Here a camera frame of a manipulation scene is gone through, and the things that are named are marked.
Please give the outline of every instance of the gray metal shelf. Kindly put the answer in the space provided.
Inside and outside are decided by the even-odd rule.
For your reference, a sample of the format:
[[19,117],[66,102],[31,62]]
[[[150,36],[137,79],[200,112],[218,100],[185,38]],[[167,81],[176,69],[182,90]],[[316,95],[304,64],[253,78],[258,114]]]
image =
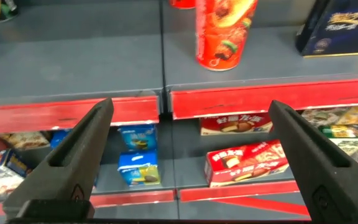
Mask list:
[[0,24],[0,105],[162,91],[158,1],[35,2]]
[[[205,88],[317,82],[358,78],[358,56],[303,58],[295,49],[301,15],[280,11],[259,1],[240,64],[225,72],[212,72],[195,60],[195,12],[163,5],[165,79],[170,91]],[[307,16],[311,1],[280,1]],[[280,24],[274,20],[281,18]]]

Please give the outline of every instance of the chips canister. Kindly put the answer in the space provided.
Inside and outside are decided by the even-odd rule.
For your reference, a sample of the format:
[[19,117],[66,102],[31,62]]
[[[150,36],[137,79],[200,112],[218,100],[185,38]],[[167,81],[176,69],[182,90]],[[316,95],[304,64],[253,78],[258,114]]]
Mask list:
[[241,59],[258,0],[196,0],[196,58],[225,71]]
[[170,4],[178,9],[193,9],[196,6],[196,0],[170,0]]

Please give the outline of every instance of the cookie package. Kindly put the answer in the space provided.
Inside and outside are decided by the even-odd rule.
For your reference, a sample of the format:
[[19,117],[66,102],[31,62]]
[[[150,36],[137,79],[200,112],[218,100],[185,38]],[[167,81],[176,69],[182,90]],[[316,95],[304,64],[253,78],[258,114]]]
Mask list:
[[231,147],[206,155],[209,187],[220,187],[284,172],[288,161],[279,140]]
[[122,152],[118,172],[129,186],[159,184],[157,151]]
[[201,135],[268,133],[273,127],[269,114],[237,114],[200,118]]

